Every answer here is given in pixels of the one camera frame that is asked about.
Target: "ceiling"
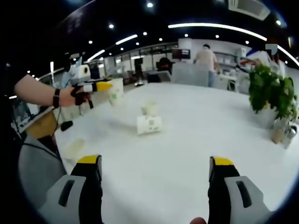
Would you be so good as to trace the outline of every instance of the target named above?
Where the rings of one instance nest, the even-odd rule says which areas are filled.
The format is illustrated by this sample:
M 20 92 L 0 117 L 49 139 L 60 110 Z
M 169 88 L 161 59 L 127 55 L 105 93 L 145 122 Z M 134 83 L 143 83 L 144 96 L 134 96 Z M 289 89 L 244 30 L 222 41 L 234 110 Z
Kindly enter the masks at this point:
M 21 5 L 4 6 L 1 15 L 5 38 L 4 56 L 16 60 L 24 70 L 31 70 L 37 76 L 50 71 L 50 61 L 59 61 L 66 52 L 86 52 L 85 59 L 101 49 L 117 55 L 142 46 L 174 42 L 187 33 L 190 38 L 215 39 L 235 42 L 254 49 L 264 49 L 265 42 L 256 37 L 221 28 L 175 28 L 168 25 L 186 22 L 209 22 L 235 26 L 250 30 L 265 37 L 275 37 L 278 44 L 293 56 L 299 56 L 299 30 L 295 1 L 265 0 L 271 14 L 260 21 L 253 17 L 228 10 L 224 0 L 151 0 L 152 8 L 147 8 L 149 0 L 49 0 L 27 1 Z M 283 26 L 275 22 L 279 18 Z M 121 45 L 115 43 L 137 34 L 138 37 Z M 292 36 L 292 48 L 288 37 Z M 297 67 L 284 54 L 281 60 L 288 60 L 288 66 Z

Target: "potted plant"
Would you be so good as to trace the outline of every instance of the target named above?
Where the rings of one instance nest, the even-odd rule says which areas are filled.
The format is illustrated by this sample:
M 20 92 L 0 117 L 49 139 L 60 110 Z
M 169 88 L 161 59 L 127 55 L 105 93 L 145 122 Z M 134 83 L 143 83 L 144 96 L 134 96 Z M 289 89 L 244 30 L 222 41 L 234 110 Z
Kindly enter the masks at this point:
M 249 74 L 249 100 L 251 107 L 265 128 L 270 128 L 275 119 L 296 118 L 294 84 L 289 77 L 272 72 L 260 64 Z

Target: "green leaves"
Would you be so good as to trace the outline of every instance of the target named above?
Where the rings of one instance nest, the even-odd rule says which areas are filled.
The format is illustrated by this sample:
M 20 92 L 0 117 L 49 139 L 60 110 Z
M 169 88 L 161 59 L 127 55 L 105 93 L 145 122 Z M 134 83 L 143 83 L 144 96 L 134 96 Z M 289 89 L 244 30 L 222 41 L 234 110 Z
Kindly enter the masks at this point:
M 296 116 L 297 112 L 294 110 L 296 106 L 292 102 L 295 97 L 291 78 L 283 78 L 261 64 L 250 72 L 249 79 L 249 100 L 256 113 L 262 110 L 268 102 L 271 109 L 276 107 L 278 118 Z

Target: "tipped-over paper cup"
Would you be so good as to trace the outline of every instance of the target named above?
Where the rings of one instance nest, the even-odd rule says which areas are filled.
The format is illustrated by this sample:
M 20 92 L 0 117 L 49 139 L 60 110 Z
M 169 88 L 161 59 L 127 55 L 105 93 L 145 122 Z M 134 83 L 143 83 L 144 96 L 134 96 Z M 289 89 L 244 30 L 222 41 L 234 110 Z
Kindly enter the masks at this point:
M 158 106 L 155 101 L 148 101 L 144 106 L 141 107 L 142 114 L 144 116 L 157 116 L 158 115 Z
M 78 158 L 78 153 L 84 147 L 84 140 L 77 139 L 71 143 L 69 143 L 63 150 L 62 157 L 71 165 L 75 166 Z
M 123 97 L 123 82 L 122 78 L 117 78 L 108 81 L 113 86 L 107 91 L 108 99 L 111 106 L 123 105 L 124 97 Z
M 159 116 L 137 117 L 137 134 L 146 134 L 162 131 L 162 119 Z

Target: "white table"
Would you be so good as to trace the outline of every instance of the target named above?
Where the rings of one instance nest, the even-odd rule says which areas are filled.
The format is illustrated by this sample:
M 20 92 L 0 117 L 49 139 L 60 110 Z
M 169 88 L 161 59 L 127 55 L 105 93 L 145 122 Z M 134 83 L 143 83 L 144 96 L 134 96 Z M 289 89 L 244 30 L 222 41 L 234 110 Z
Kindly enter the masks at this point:
M 188 224 L 208 220 L 209 157 L 232 160 L 241 175 L 264 193 L 270 210 L 290 190 L 299 168 L 299 137 L 289 149 L 275 145 L 249 108 L 248 96 L 190 85 L 148 84 L 125 95 L 119 111 L 101 104 L 56 131 L 60 153 L 77 138 L 80 156 L 103 159 L 105 223 Z M 146 100 L 155 100 L 164 131 L 136 135 L 136 117 Z M 72 166 L 63 160 L 68 173 Z

